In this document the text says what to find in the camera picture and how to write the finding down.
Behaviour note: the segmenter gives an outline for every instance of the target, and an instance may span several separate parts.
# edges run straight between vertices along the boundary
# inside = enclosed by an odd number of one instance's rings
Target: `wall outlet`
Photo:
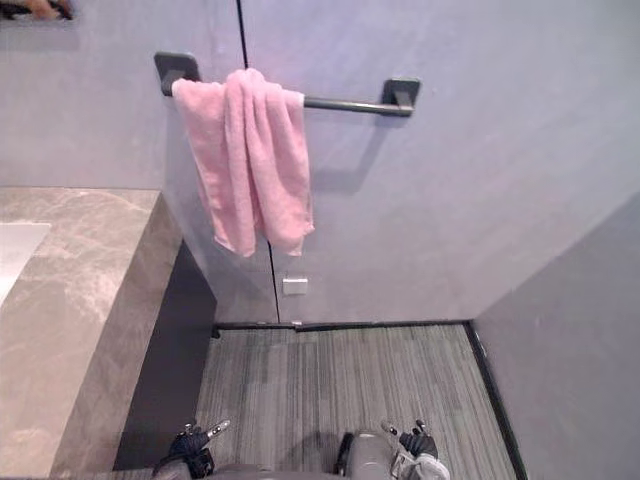
[[[282,293],[285,295],[306,295],[309,288],[308,278],[283,278]]]

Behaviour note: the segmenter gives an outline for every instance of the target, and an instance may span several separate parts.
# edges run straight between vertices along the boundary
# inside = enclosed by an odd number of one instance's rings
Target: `black glove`
[[[180,433],[169,447],[169,455],[161,459],[153,468],[152,476],[158,475],[164,467],[176,460],[181,460],[189,467],[191,478],[204,478],[213,473],[215,465],[211,452],[204,446],[209,436],[197,428],[194,433]]]
[[[416,425],[418,428],[413,429],[413,434],[403,433],[400,435],[400,445],[414,457],[427,453],[437,459],[438,448],[433,437],[426,432],[426,425],[422,420],[416,420]]]

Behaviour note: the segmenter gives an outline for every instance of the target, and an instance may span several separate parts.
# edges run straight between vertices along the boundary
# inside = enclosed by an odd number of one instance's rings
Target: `towel rack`
[[[160,77],[162,93],[171,97],[171,85],[180,78],[199,82],[200,73],[196,59],[187,54],[158,52],[154,55]],[[420,90],[416,78],[391,78],[384,82],[382,103],[364,103],[330,98],[304,97],[306,108],[343,110],[348,112],[377,113],[394,117],[410,117]]]

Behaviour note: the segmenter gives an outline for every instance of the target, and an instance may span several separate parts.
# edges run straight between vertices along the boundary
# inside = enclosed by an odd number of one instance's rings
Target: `floor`
[[[217,465],[330,471],[345,431],[421,418],[451,478],[515,478],[462,325],[223,331],[197,418],[232,421],[211,442]]]

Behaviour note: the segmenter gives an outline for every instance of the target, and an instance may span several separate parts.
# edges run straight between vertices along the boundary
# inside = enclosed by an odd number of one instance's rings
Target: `marble surface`
[[[0,222],[51,224],[0,309],[0,476],[49,475],[159,195],[0,188]]]
[[[52,474],[112,469],[181,239],[160,196],[109,313]]]

